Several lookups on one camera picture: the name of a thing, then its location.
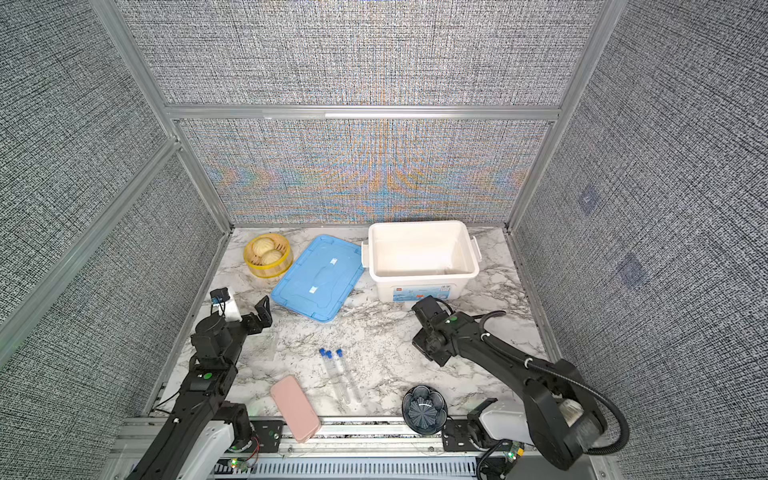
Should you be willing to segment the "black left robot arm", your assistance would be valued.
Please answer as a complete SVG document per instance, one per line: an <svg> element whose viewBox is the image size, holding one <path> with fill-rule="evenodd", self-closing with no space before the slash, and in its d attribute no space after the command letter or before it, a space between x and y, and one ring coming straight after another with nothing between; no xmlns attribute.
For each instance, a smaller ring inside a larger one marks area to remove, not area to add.
<svg viewBox="0 0 768 480"><path fill-rule="evenodd" d="M190 337L195 354L174 406L130 479L206 479L228 450L252 445L247 407L227 396L246 339L272 326L270 299L263 297L238 320L226 317L226 290L212 291L211 300L209 315Z"/></svg>

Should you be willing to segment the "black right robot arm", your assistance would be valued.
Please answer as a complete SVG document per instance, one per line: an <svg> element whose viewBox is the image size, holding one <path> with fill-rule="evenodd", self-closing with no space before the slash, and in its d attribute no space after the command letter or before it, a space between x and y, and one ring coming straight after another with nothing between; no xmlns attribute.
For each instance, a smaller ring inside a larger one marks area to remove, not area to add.
<svg viewBox="0 0 768 480"><path fill-rule="evenodd" d="M470 315L432 296L412 311L421 325L413 338L417 350L440 366L453 357L469 360L509 387L523 403L526 442L553 466L567 470L583 455L610 455L625 445L625 435L616 445L596 445L608 428L598 406L606 399L583 382L573 364L527 355L486 329L505 311Z"/></svg>

